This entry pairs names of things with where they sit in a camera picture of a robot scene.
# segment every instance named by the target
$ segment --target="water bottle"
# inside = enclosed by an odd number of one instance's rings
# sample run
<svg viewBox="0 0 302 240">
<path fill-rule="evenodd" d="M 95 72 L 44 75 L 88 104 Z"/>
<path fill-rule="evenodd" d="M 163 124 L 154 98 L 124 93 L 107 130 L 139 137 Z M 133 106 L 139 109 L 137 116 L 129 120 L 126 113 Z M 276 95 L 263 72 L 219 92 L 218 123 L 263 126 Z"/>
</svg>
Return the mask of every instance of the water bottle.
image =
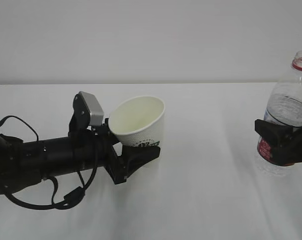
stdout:
<svg viewBox="0 0 302 240">
<path fill-rule="evenodd" d="M 302 51 L 293 60 L 291 69 L 275 85 L 264 115 L 264 120 L 278 125 L 302 126 Z M 256 151 L 260 170 L 274 176 L 285 176 L 294 164 L 278 166 L 270 162 L 271 147 L 261 137 Z"/>
</svg>

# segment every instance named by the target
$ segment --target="paper cup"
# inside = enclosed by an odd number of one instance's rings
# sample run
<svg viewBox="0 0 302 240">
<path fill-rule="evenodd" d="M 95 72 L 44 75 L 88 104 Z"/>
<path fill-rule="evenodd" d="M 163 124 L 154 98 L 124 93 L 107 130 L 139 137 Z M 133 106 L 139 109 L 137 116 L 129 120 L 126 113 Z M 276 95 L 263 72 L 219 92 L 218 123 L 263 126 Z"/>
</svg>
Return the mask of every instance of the paper cup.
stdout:
<svg viewBox="0 0 302 240">
<path fill-rule="evenodd" d="M 121 103 L 110 114 L 109 128 L 124 146 L 161 147 L 164 112 L 165 105 L 161 99 L 154 96 L 137 96 Z"/>
</svg>

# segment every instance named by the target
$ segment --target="white tablecloth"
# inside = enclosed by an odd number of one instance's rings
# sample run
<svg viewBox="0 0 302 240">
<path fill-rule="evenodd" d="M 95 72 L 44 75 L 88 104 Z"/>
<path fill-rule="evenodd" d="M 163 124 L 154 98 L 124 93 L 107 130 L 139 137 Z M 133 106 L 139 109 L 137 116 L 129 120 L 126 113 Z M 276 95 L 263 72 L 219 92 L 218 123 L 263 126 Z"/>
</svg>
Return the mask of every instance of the white tablecloth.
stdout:
<svg viewBox="0 0 302 240">
<path fill-rule="evenodd" d="M 254 120 L 263 117 L 273 86 L 0 85 L 0 119 L 18 115 L 41 139 L 67 135 L 78 91 L 95 94 L 106 113 L 135 95 L 158 96 L 167 106 L 158 168 L 143 167 L 121 185 L 99 168 L 83 202 L 65 211 L 26 210 L 0 195 L 0 239 L 302 240 L 302 163 L 275 177 L 254 162 Z M 15 120 L 1 132 L 34 140 Z M 76 174 L 59 181 L 57 199 L 80 184 Z M 49 204 L 52 191 L 45 181 L 16 195 Z"/>
</svg>

